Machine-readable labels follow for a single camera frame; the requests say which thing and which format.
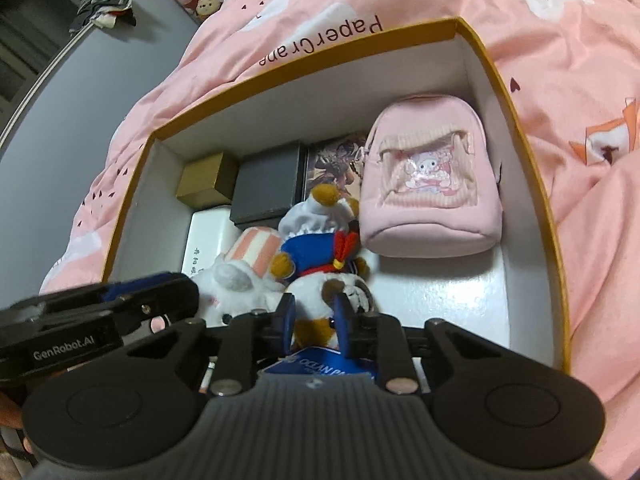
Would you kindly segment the clothes pile on windowsill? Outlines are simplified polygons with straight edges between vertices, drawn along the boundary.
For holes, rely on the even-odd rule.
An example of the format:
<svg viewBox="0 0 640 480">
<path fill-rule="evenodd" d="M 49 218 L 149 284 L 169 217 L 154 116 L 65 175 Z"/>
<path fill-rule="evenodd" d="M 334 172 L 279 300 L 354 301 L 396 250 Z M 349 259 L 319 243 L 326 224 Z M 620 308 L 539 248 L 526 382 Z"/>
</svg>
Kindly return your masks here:
<svg viewBox="0 0 640 480">
<path fill-rule="evenodd" d="M 130 26 L 137 25 L 132 0 L 80 0 L 68 32 L 70 36 L 75 36 L 89 24 L 112 29 L 118 21 Z"/>
</svg>

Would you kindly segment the white rectangular box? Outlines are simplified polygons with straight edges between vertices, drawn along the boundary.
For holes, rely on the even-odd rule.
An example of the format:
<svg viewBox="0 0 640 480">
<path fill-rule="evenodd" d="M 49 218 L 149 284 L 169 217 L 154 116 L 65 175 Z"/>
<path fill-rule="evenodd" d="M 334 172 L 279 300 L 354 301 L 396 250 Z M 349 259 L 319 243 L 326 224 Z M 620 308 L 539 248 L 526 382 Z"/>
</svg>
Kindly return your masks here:
<svg viewBox="0 0 640 480">
<path fill-rule="evenodd" d="M 191 217 L 181 272 L 194 276 L 209 268 L 216 258 L 228 252 L 241 231 L 230 219 L 228 205 L 194 212 Z"/>
</svg>

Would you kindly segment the pink printed duvet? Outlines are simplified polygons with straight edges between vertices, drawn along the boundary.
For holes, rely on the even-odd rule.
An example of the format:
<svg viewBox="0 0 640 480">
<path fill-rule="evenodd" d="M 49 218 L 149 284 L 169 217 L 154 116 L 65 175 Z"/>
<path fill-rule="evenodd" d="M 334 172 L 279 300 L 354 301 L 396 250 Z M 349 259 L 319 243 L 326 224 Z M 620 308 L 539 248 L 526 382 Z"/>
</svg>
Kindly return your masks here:
<svg viewBox="0 0 640 480">
<path fill-rule="evenodd" d="M 478 33 L 533 149 L 558 226 L 574 375 L 600 396 L 596 465 L 639 469 L 639 0 L 226 0 L 177 68 L 130 110 L 92 184 L 114 203 L 83 202 L 47 292 L 99 281 L 142 146 L 194 104 L 271 66 L 343 18 L 376 30 L 445 16 Z"/>
</svg>

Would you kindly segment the sailor dog plush toy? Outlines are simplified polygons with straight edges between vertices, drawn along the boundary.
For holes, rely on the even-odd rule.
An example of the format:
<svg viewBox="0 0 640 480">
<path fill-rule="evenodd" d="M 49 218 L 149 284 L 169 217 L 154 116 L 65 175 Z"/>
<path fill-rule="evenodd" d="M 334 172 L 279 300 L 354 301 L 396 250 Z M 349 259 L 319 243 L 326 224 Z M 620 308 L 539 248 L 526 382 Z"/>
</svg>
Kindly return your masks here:
<svg viewBox="0 0 640 480">
<path fill-rule="evenodd" d="M 270 273 L 295 300 L 294 344 L 338 348 L 334 299 L 345 295 L 356 312 L 370 312 L 370 269 L 360 255 L 359 203 L 334 183 L 315 185 L 280 220 L 282 244 Z"/>
</svg>

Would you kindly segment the white pink striped plush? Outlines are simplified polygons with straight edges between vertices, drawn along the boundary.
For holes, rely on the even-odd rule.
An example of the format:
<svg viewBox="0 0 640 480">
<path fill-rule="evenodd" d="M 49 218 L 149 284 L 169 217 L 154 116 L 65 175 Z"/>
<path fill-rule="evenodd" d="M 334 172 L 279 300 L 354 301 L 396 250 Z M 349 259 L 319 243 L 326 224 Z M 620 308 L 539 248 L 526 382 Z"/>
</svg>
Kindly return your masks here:
<svg viewBox="0 0 640 480">
<path fill-rule="evenodd" d="M 217 327 L 254 310 L 276 310 L 284 286 L 272 276 L 270 266 L 281 244 L 278 231 L 268 226 L 244 230 L 228 252 L 192 278 L 200 294 L 198 317 L 208 327 Z"/>
</svg>

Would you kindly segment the grey textured box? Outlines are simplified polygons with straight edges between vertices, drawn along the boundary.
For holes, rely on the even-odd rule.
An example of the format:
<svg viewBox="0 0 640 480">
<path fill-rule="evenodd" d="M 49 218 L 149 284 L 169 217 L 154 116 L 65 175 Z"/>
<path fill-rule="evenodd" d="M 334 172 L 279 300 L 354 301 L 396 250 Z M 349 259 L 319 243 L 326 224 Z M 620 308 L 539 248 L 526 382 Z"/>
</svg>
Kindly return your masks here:
<svg viewBox="0 0 640 480">
<path fill-rule="evenodd" d="M 291 143 L 242 160 L 230 212 L 237 228 L 278 226 L 302 200 L 306 156 L 303 144 Z"/>
</svg>

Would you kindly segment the dark glass window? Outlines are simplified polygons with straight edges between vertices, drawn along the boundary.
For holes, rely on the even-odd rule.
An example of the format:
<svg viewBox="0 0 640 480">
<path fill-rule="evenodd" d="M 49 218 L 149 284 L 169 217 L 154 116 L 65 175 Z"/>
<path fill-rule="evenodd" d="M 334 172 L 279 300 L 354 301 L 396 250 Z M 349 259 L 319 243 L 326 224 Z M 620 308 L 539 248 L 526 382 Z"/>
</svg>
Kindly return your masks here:
<svg viewBox="0 0 640 480">
<path fill-rule="evenodd" d="M 70 40 L 80 0 L 0 0 L 1 123 Z"/>
</svg>

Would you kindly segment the large orange storage box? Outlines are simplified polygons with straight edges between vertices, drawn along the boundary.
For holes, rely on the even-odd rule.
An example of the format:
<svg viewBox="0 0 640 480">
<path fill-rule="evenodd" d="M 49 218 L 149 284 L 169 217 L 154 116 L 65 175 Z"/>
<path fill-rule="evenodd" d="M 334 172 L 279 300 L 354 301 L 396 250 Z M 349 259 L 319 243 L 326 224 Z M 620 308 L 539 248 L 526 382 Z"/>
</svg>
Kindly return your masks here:
<svg viewBox="0 0 640 480">
<path fill-rule="evenodd" d="M 482 124 L 501 205 L 499 243 L 474 256 L 367 254 L 378 305 L 419 326 L 436 316 L 561 370 L 570 367 L 564 270 L 544 185 L 508 88 L 462 18 L 377 30 L 234 84 L 142 144 L 125 169 L 122 206 L 102 276 L 195 273 L 221 251 L 230 223 L 275 224 L 321 180 L 358 196 L 363 139 L 386 107 L 448 94 Z M 228 221 L 197 231 L 178 199 L 190 162 L 239 159 Z"/>
</svg>

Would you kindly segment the blue ocean park tag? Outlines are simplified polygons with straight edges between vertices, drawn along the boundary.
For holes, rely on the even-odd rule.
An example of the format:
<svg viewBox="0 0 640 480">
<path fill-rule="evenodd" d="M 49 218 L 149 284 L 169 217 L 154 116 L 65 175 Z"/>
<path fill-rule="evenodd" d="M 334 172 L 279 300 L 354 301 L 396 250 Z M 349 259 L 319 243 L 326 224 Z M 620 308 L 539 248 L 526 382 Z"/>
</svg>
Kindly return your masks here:
<svg viewBox="0 0 640 480">
<path fill-rule="evenodd" d="M 378 374 L 375 362 L 346 359 L 340 352 L 328 348 L 307 347 L 280 359 L 262 370 L 279 375 L 342 376 Z"/>
</svg>

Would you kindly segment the small gold cardboard box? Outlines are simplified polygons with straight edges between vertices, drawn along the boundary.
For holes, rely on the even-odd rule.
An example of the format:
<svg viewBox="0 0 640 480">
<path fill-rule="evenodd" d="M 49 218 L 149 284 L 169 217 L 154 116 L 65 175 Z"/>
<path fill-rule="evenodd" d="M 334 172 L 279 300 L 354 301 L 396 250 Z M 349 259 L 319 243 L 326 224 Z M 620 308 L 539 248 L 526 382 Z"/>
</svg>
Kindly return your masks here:
<svg viewBox="0 0 640 480">
<path fill-rule="evenodd" d="M 228 153 L 216 153 L 188 162 L 176 189 L 176 199 L 194 210 L 230 205 L 239 162 Z"/>
</svg>

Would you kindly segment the anime picture card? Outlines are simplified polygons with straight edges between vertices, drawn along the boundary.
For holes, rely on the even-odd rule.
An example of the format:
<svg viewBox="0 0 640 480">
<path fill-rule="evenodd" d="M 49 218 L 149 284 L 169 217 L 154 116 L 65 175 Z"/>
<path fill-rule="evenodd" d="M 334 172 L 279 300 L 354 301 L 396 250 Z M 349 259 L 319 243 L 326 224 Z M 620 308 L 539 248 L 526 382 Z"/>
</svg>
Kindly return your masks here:
<svg viewBox="0 0 640 480">
<path fill-rule="evenodd" d="M 303 198 L 321 183 L 335 184 L 342 197 L 360 199 L 364 144 L 367 133 L 357 132 L 308 148 Z"/>
</svg>

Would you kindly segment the pink mini backpack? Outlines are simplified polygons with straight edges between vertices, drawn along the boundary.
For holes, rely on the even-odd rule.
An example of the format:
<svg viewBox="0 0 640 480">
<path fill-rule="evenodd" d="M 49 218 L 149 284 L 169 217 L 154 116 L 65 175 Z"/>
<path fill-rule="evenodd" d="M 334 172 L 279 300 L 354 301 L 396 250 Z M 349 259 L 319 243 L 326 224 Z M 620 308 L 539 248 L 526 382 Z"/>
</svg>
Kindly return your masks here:
<svg viewBox="0 0 640 480">
<path fill-rule="evenodd" d="M 456 96 L 408 96 L 378 115 L 364 147 L 360 240 L 390 258 L 454 258 L 501 240 L 485 130 Z"/>
</svg>

